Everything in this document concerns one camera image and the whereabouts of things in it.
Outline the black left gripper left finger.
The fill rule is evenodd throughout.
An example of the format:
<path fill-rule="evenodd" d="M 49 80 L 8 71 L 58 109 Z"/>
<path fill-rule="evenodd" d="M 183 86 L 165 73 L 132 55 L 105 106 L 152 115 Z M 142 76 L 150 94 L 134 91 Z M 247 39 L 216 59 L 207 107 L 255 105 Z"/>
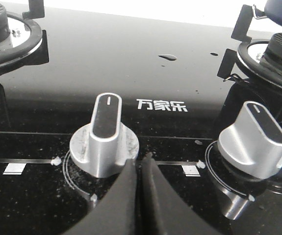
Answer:
<path fill-rule="evenodd" d="M 65 234 L 134 234 L 136 187 L 137 173 L 135 161 L 127 160 L 122 172 L 103 199 Z"/>

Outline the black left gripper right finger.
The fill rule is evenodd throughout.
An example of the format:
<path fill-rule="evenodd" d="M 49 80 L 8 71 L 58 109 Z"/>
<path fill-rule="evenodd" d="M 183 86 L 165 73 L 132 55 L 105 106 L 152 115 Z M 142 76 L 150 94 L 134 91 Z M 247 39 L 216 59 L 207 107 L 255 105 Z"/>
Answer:
<path fill-rule="evenodd" d="M 147 235 L 218 235 L 168 183 L 149 152 L 142 160 L 143 228 Z"/>

